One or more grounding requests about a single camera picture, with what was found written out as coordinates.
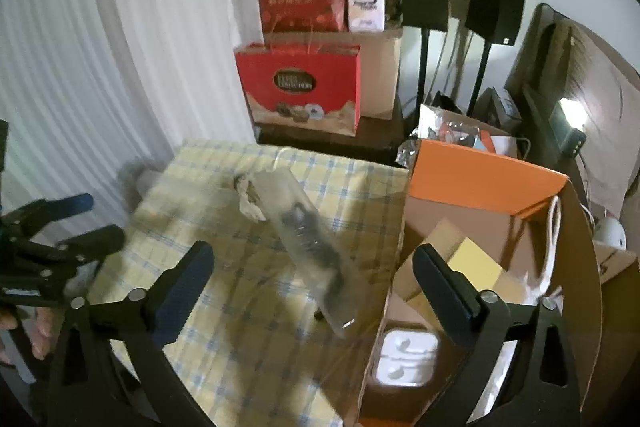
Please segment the person's left hand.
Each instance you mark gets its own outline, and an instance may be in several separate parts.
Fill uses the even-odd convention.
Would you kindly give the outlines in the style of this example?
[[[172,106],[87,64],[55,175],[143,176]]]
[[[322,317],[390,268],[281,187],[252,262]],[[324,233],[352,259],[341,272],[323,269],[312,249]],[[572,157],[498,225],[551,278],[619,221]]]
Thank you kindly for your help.
[[[1,310],[1,330],[13,331],[21,321],[16,314]],[[38,361],[43,361],[52,351],[55,326],[55,312],[51,308],[37,308],[34,325],[27,329],[27,337],[32,346],[32,355]]]

